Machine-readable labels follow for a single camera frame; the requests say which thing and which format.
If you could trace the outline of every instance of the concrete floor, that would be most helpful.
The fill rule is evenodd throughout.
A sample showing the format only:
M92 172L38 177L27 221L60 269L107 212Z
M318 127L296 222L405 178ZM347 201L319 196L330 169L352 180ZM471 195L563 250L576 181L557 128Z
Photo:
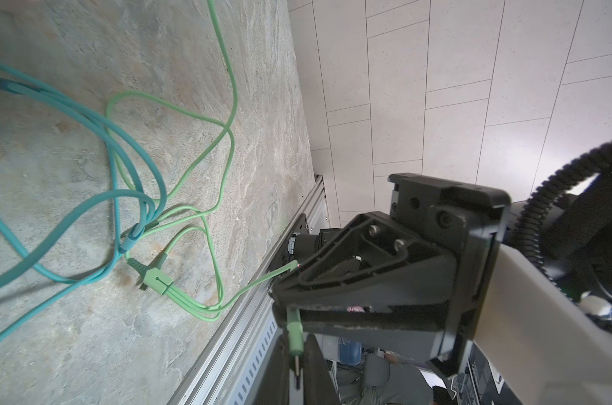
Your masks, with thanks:
M221 209L209 217L226 296L247 284L314 184L288 10L283 0L217 1L237 77L237 146ZM46 0L0 12L0 61L103 111L139 89L218 117L231 90L205 0ZM129 99L115 121L140 142L170 189L218 133L149 102ZM167 206L216 201L229 141L197 167ZM140 160L144 188L155 193ZM109 188L106 150L89 130L43 104L0 92L0 217L34 249L84 199ZM74 275L111 254L110 205L87 213L41 261ZM124 227L137 209L124 202ZM140 242L147 263L180 228ZM0 273L18 256L0 237ZM187 235L164 271L199 301L216 296L204 237ZM33 270L0 289L0 330L61 289ZM0 404L164 404L212 336L165 297L137 288L122 261L0 343Z

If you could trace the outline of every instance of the tile grout line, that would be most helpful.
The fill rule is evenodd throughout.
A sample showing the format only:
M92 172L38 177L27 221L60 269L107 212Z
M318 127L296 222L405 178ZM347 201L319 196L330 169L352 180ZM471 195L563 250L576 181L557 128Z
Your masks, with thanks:
M319 37L317 35L317 20L315 19L315 4L314 3L312 4L312 21L315 26L315 42L317 44L317 59L319 62L319 74L321 75L321 95L324 98L324 111L326 111L326 92L324 91L324 74L321 71L321 57L319 56ZM329 128L330 127L328 126L328 114L326 114L326 131L328 132L328 149L330 149L330 168L331 170L333 170L333 183L335 184L333 192L335 193L335 201L337 202L337 205L338 205L338 221L340 221L340 199L338 198L338 183L335 177L335 163L333 162L333 145L332 145L332 142L330 141L330 129ZM326 202L326 211L328 211L328 202Z
M373 210L376 208L376 176L373 167L373 121L371 120L371 76L369 73L369 37L367 36L367 0L364 0L364 36L367 37L367 87L369 89L369 134L371 135L371 180L373 180Z
M435 108L442 108L442 107L449 107L449 106L458 106L459 104L466 104L467 102L474 102L474 101L483 101L483 100L488 100L488 99L477 99L477 100L470 100L470 101L462 101L462 102L456 102L454 104L447 104L445 106L438 106L438 107L430 107L430 108L426 108L425 110L428 109L435 109Z
M328 127L330 128L331 126L340 126L340 125L346 125L346 124L352 124L352 123L361 123L362 121L370 121L370 120L371 120L371 118L358 119L357 121L349 121L348 123L329 125Z
M398 7L390 8L389 10L381 11L381 12L379 12L379 13L377 13L377 14L371 14L370 16L367 16L367 2L366 2L366 0L365 0L365 1L364 1L364 15L366 16L366 19L369 19L369 18L371 18L371 17L379 16L379 15L380 15L380 14L382 14L382 13L385 13L385 12L388 12L388 11L392 11L392 10L395 10L395 9L397 9L397 8L400 8L400 7L405 7L405 6L406 6L406 5L408 5L408 4L416 3L417 1L418 1L418 0L410 1L409 3L401 4L401 5L400 5L400 6L398 6Z
M580 59L580 60L574 60L574 61L568 61L567 63L565 63L566 65L570 64L570 63L576 63L577 61L584 61L584 60L590 60L590 59L598 59L598 58L604 58L606 56L611 56L612 53L608 53L607 55L601 55L601 56L593 56L591 58L585 58L585 59Z
M423 159L412 159L412 160L398 160L396 162L385 162L385 163L374 163L373 165L391 165L392 163L404 163L404 162L417 162L419 160L423 160Z
M391 174L383 174L383 175L376 175L376 176L374 176L374 177L375 177L375 178L380 178L380 177L389 177L390 175L391 175Z
M290 13L290 12L293 12L294 10L299 10L301 7L305 7L305 6L309 5L309 4L312 4L312 2L310 1L310 3L302 4L301 6L299 6L297 8L293 8L292 10L288 10L288 12Z
M564 71L567 69L567 61L569 60L569 53L571 53L571 47L574 45L574 38L576 37L576 30L578 29L578 23L581 20L581 13L583 12L583 5L585 4L585 0L581 2L581 9L578 12L578 18L576 19L576 26L574 27L574 33L571 36L571 43L569 43L569 51L567 51L567 57L564 59L564 67L562 68L562 74L560 76L560 82L562 83L562 78L564 77ZM549 123L547 124L547 130L544 133L544 141L542 141L542 149L540 149L540 155L538 157L538 164L535 167L535 174L533 174L533 182L531 183L531 190L529 191L529 197L533 193L533 186L535 185L535 179L538 177L538 170L540 168L540 161L542 161L542 153L544 153L544 146L547 142L547 137L549 135L549 128L551 128L551 120L553 119L553 110L555 109L555 104L558 101L558 95L560 94L561 84L558 85L558 91L555 92L555 100L553 101L553 107L551 109L551 116L549 117Z
M593 79L585 79L585 80L579 80L578 82L571 82L571 83L561 83L560 86L563 85L570 85L570 84L576 84L576 83L583 83L583 82L591 82L592 80L599 80L599 79L607 79L608 77L612 77L612 75L609 76L603 76L603 77L595 77Z
M508 124L526 123L528 121L537 121L537 120L540 120L540 119L549 119L549 118L551 118L551 117L523 119L523 120L520 120L520 121L512 121L510 123L490 124L490 125L484 125L484 126L497 126L497 125L508 125Z
M384 35L384 34L389 34L390 32L394 32L394 31L401 30L401 29L403 29L403 28L411 27L412 25L416 25L416 24L424 23L425 21L428 21L428 20L429 20L429 18L426 18L425 20L419 21L419 22L414 23L414 24L409 24L409 25L405 25L405 26L403 26L403 27L395 28L395 29L392 29L391 31L381 32L380 34L376 34L376 35L374 35L374 36L367 37L367 39L369 39L369 38L375 38L375 37L377 37L377 36L381 36L381 35Z
M497 64L497 52L500 48L500 38L502 37L502 26L504 25L504 10L506 9L506 0L502 5L502 19L500 20L500 32L497 35L497 45L495 47L495 59L493 60L493 72L490 74L490 88L488 89L488 101L486 102L486 114L483 118L483 131L481 133L481 146L479 148L479 158L477 159L477 173L474 175L474 183L477 184L479 178L479 166L481 164L481 151L483 151L483 139L486 135L486 123L488 122L488 107L490 106L490 96L493 91L493 79L495 79L495 65Z
M425 93L423 99L423 143L421 144L421 174L423 174L423 159L425 158L425 118L427 114L427 78L430 70L430 31L431 31L431 0L430 8L428 9L428 48L427 58L425 59Z
M368 105L369 105L369 103L367 102L366 104L360 104L359 106L353 106L353 107L344 107L344 108L341 108L341 109L333 109L332 111L326 111L326 114L328 114L328 113L334 113L335 111L341 111L341 110L343 110L343 109L350 109L350 108L356 108L356 107L362 107L362 106L368 106Z
M477 80L476 82L470 82L470 83L464 83L464 84L458 84L458 85L451 85L451 86L449 86L449 87L444 87L444 88L442 88L442 89L436 89L436 90L426 91L425 93L426 93L426 94L427 94L427 93L434 93L435 91L441 91L441 90L452 89L452 88L455 88L455 87L461 87L462 85L469 85L469 84L475 84L475 83L487 82L487 81L489 81L489 80L492 80L492 79L486 79L486 80Z

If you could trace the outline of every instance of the wall tile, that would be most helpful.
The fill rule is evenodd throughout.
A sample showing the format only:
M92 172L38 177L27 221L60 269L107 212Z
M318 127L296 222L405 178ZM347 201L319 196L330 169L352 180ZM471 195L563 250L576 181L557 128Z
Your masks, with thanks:
M331 227L338 227L340 226L340 214L338 211L338 195L335 187L333 159L330 155L330 149L313 150L310 152L310 156L312 157L312 168L315 174L324 176L328 222Z
M569 52L569 61L611 53L612 0L586 0Z
M425 112L425 176L474 184L486 106L480 100Z
M326 149L330 142L312 4L291 11L289 15L310 149Z
M311 0L288 0L288 11L293 11L295 8L305 6L311 3Z
M434 0L427 90L493 75L504 0Z
M486 125L551 116L581 0L507 1Z
M359 214L364 214L366 211L342 211L340 212L341 221L350 221Z
M430 17L430 0L418 0L367 18L367 37L383 34Z
M561 85L533 188L565 163L611 139L612 77Z
M487 126L477 184L505 190L511 201L529 198L549 118Z
M369 38L373 162L423 157L428 23Z
M328 113L328 125L339 125L352 123L371 118L371 107L368 104L363 106L339 109Z
M366 0L367 17L374 16L377 13L382 13L387 10L392 10L396 7L409 3L413 2L411 0Z
M369 72L364 3L315 0L313 5L326 109L367 104Z
M490 80L456 85L447 89L429 91L425 96L425 108L435 108L460 102L487 99L490 94Z
M612 55L568 63L564 67L562 84L608 76L612 76Z
M391 211L391 192L393 191L393 183L388 182L387 177L389 176L382 175L373 179L376 211L382 211L385 214Z
M340 211L373 211L371 121L329 128Z
M423 171L422 160L410 160L405 162L381 163L373 166L373 175L388 176L392 173L414 173L420 174Z

